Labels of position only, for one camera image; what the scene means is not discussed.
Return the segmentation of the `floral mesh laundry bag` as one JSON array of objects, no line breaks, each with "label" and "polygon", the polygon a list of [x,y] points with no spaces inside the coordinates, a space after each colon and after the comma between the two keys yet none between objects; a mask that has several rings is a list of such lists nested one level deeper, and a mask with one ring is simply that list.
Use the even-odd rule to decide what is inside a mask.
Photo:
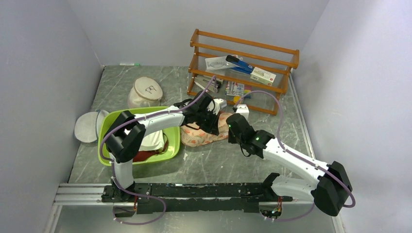
[{"label": "floral mesh laundry bag", "polygon": [[229,127],[226,123],[226,120],[231,115],[232,113],[221,112],[218,121],[218,135],[209,134],[200,129],[196,130],[198,126],[195,123],[189,124],[192,128],[188,126],[181,126],[181,142],[189,147],[198,147],[210,144],[215,141],[227,139],[229,135]]}]

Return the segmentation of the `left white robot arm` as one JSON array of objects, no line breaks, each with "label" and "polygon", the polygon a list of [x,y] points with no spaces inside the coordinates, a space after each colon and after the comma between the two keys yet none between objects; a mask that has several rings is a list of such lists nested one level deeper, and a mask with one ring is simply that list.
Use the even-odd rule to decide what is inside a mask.
[{"label": "left white robot arm", "polygon": [[144,137],[192,123],[206,133],[218,135],[220,110],[226,105],[223,99],[199,92],[193,99],[183,100],[160,111],[137,115],[129,110],[121,112],[100,143],[100,148],[106,148],[109,152],[106,160],[112,166],[115,196],[123,202],[134,197],[132,165]]}]

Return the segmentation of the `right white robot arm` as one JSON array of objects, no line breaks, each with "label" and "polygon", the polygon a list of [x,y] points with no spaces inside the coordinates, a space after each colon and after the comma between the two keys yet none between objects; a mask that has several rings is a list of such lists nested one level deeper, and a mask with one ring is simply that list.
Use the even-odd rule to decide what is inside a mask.
[{"label": "right white robot arm", "polygon": [[311,201],[323,213],[337,216],[342,208],[354,207],[352,185],[344,166],[339,162],[328,164],[298,152],[265,130],[254,130],[241,114],[226,119],[229,143],[238,144],[244,156],[256,155],[261,159],[276,161],[298,175],[282,175],[263,186],[262,195],[268,201],[279,196]]}]

